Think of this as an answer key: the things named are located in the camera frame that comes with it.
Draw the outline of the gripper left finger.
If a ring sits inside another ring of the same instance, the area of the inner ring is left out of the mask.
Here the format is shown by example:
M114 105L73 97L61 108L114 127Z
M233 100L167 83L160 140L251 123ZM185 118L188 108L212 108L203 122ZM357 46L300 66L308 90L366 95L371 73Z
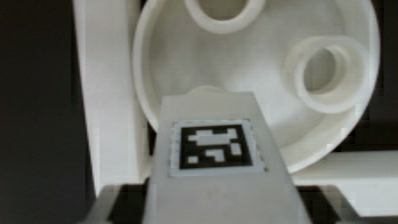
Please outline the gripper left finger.
M103 187L93 208L77 224L142 224L146 185L109 185Z

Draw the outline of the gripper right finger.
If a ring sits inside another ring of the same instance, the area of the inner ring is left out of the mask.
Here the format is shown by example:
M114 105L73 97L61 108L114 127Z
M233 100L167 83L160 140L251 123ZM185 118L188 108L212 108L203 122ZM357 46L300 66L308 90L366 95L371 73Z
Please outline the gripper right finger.
M336 186L299 186L313 224L371 224L359 216Z

